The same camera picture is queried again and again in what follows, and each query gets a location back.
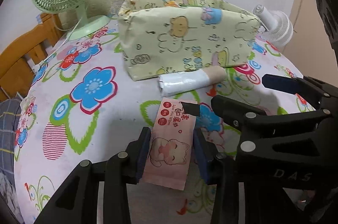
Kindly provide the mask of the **pink wet wipes pack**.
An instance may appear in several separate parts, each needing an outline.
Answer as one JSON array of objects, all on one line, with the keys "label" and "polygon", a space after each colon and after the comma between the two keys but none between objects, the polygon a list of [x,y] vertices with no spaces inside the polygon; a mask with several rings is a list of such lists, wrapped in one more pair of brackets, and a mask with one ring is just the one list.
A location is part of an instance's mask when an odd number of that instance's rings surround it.
[{"label": "pink wet wipes pack", "polygon": [[142,180],[183,190],[186,184],[196,117],[184,102],[163,98],[151,133],[150,151]]}]

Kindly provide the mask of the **clear plastic bag roll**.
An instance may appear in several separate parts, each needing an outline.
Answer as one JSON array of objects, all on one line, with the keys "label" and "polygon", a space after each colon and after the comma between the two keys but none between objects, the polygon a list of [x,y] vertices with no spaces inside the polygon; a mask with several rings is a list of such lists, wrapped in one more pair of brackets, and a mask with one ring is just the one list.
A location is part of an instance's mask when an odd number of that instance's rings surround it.
[{"label": "clear plastic bag roll", "polygon": [[158,85],[163,97],[204,88],[222,82],[226,70],[220,66],[210,66],[196,71],[176,72],[160,75]]}]

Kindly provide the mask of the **white clip fan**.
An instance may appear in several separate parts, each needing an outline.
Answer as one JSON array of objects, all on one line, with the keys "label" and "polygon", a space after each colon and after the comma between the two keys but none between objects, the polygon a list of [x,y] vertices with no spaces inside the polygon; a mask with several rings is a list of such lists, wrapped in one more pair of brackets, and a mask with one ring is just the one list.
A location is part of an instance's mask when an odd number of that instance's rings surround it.
[{"label": "white clip fan", "polygon": [[265,31],[262,37],[276,48],[285,47],[292,38],[293,24],[282,11],[269,11],[259,4],[253,9],[253,14],[259,17]]}]

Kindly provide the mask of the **grey plaid pillow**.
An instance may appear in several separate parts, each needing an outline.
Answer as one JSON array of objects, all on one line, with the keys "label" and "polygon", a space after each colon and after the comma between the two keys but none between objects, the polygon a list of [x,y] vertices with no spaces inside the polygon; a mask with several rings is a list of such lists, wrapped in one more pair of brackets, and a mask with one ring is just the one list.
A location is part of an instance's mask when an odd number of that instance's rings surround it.
[{"label": "grey plaid pillow", "polygon": [[20,117],[20,100],[1,102],[1,198],[18,223],[24,223],[20,212],[14,180],[14,141]]}]

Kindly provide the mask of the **floral tablecloth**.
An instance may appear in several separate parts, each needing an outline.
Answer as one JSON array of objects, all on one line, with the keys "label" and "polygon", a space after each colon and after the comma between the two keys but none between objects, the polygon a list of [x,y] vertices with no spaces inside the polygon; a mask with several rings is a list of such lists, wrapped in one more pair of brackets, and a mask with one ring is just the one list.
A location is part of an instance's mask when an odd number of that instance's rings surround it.
[{"label": "floral tablecloth", "polygon": [[[124,69],[117,20],[96,33],[66,41],[33,79],[15,136],[14,177],[25,223],[33,223],[69,173],[84,159],[101,162],[126,148],[143,127],[152,127],[162,97],[157,79],[133,81]],[[177,94],[201,106],[196,126],[220,152],[235,156],[240,133],[211,109],[223,95],[269,115],[307,112],[301,96],[264,88],[265,74],[300,77],[301,72],[262,38],[248,62],[229,68],[214,86]]]}]

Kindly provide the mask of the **yellow cartoon storage box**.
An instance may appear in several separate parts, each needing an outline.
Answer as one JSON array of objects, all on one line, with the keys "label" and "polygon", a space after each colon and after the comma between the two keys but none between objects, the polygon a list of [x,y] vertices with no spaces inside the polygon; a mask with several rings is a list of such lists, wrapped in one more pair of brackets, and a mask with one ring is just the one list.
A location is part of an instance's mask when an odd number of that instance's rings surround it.
[{"label": "yellow cartoon storage box", "polygon": [[134,80],[210,66],[240,66],[260,19],[223,0],[124,0],[118,26]]}]

